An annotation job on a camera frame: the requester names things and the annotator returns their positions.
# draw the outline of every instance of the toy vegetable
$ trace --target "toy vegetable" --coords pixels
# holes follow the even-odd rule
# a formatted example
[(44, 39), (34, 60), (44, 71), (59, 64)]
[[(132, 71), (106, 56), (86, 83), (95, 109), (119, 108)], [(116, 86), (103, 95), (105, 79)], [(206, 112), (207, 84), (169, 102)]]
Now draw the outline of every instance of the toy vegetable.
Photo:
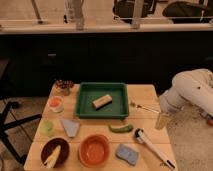
[(114, 132), (114, 133), (131, 132), (133, 129), (134, 129), (134, 127), (133, 127), (132, 124), (129, 124), (129, 125), (126, 125), (126, 126), (120, 127), (120, 128), (112, 128), (112, 127), (109, 125), (109, 130), (110, 130), (111, 132)]

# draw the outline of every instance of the metal pole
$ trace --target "metal pole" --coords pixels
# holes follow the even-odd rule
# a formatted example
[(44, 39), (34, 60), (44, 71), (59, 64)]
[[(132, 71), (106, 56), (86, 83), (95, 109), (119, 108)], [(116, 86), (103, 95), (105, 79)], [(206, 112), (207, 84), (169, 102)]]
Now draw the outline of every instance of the metal pole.
[(31, 3), (32, 3), (32, 6), (33, 6), (35, 15), (36, 15), (36, 17), (37, 17), (37, 19), (38, 19), (38, 24), (42, 24), (43, 21), (42, 21), (42, 19), (41, 19), (41, 16), (40, 16), (40, 13), (39, 13), (39, 11), (38, 11), (38, 7), (37, 7), (37, 5), (36, 5), (35, 0), (31, 0)]
[(84, 29), (84, 16), (82, 11), (81, 0), (73, 0), (74, 12), (75, 12), (75, 23), (77, 30)]
[(133, 18), (132, 18), (132, 28), (134, 29), (140, 28), (141, 14), (143, 12), (143, 4), (144, 4), (144, 0), (135, 0)]

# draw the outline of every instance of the orange bowl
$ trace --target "orange bowl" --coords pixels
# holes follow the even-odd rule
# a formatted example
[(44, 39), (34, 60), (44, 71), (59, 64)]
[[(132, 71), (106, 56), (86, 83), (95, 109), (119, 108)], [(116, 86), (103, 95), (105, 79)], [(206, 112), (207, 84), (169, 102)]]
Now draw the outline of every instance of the orange bowl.
[(78, 152), (84, 166), (100, 167), (109, 157), (109, 140), (104, 135), (91, 135), (80, 144)]

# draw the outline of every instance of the blue sponge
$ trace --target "blue sponge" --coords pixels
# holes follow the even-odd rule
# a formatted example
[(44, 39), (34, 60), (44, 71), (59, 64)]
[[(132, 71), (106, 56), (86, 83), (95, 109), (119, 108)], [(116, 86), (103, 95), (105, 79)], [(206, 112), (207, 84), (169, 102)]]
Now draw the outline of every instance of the blue sponge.
[(120, 144), (116, 150), (116, 156), (127, 161), (130, 165), (135, 166), (138, 160), (139, 153), (134, 151), (130, 147)]

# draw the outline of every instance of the wooden block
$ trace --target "wooden block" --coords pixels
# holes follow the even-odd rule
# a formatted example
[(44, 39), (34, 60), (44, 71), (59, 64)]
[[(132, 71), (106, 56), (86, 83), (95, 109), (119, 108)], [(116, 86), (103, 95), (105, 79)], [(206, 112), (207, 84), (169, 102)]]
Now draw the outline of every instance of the wooden block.
[(112, 102), (112, 97), (109, 94), (107, 94), (105, 96), (102, 96), (102, 97), (94, 100), (92, 102), (92, 104), (93, 104), (93, 107), (95, 108), (95, 110), (97, 110), (111, 102)]

